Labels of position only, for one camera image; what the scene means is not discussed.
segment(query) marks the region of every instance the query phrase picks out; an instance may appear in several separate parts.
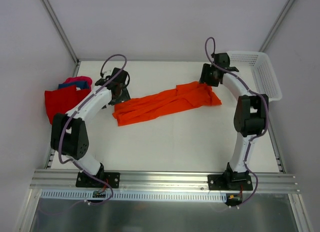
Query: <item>red cloth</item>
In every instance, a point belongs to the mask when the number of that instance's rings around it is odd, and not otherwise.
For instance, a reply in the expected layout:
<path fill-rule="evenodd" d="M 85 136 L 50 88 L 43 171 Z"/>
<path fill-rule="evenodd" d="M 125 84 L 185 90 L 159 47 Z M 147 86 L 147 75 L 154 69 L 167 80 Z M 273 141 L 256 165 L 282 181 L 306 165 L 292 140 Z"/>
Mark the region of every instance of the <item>red cloth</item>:
<path fill-rule="evenodd" d="M 92 85 L 92 79 L 89 77 L 86 77 L 86 76 L 67 78 L 64 83 L 72 83 L 72 82 L 76 82 L 76 81 L 87 81 L 90 87 Z"/>
<path fill-rule="evenodd" d="M 139 123 L 163 115 L 198 108 L 203 105 L 221 105 L 212 87 L 199 82 L 177 85 L 175 89 L 143 98 L 134 98 L 114 107 L 114 118 L 118 126 Z"/>
<path fill-rule="evenodd" d="M 45 91 L 44 103 L 50 124 L 52 124 L 55 114 L 66 113 L 81 102 L 89 93 L 90 89 L 77 91 L 75 85 L 54 91 Z"/>

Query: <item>white table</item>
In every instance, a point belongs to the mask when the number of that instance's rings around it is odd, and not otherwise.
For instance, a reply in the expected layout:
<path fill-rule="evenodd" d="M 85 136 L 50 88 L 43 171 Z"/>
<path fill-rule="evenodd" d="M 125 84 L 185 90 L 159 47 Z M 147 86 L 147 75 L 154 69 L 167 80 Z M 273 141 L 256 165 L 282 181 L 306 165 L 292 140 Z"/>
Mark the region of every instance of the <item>white table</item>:
<path fill-rule="evenodd" d="M 78 76 L 100 78 L 103 61 L 81 62 Z M 108 62 L 104 71 L 121 68 L 123 62 Z M 203 63 L 128 62 L 128 91 L 132 98 L 159 93 L 178 84 L 198 81 Z M 255 88 L 249 67 L 240 75 Z M 107 170 L 222 172 L 234 152 L 237 133 L 233 125 L 236 100 L 223 85 L 213 88 L 221 106 L 200 107 L 138 124 L 118 127 L 114 107 L 98 112 L 86 124 L 89 150 Z M 279 172 L 267 133 L 254 147 L 249 164 L 255 172 Z M 52 168 L 75 169 L 54 157 Z"/>

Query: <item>gray floor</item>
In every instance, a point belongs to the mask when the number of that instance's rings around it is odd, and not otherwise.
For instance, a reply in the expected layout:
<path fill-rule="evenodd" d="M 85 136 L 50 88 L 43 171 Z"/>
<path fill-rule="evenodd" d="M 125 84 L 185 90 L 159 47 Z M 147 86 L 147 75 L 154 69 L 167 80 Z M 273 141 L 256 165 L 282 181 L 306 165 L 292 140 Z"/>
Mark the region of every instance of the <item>gray floor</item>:
<path fill-rule="evenodd" d="M 75 200 L 41 199 L 43 211 L 68 209 Z M 240 209 L 200 202 L 109 201 L 80 203 L 59 215 L 37 212 L 32 231 L 298 231 L 287 195 L 257 194 Z"/>

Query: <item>plastic basket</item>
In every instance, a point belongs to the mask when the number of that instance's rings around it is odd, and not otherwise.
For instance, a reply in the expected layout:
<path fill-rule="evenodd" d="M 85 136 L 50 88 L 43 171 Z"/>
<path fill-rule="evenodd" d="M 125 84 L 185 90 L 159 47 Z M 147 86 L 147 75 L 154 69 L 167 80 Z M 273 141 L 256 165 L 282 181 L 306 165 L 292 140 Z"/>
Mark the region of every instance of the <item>plastic basket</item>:
<path fill-rule="evenodd" d="M 282 92 L 274 68 L 267 54 L 259 52 L 229 51 L 232 66 L 250 66 L 256 90 L 265 93 L 269 101 L 278 101 Z"/>

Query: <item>gray wall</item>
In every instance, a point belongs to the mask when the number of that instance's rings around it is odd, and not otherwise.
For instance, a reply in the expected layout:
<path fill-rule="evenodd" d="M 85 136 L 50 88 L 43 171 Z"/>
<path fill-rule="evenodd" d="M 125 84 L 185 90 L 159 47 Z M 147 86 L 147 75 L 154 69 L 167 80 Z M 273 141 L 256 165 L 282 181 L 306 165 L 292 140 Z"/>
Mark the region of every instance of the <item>gray wall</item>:
<path fill-rule="evenodd" d="M 206 61 L 218 51 L 259 50 L 287 0 L 50 0 L 80 59 Z"/>
<path fill-rule="evenodd" d="M 297 0 L 267 53 L 283 99 L 270 107 L 288 172 L 320 231 L 320 0 Z"/>
<path fill-rule="evenodd" d="M 40 0 L 0 0 L 0 230 L 13 231 L 33 171 L 47 156 L 44 91 L 74 64 Z"/>

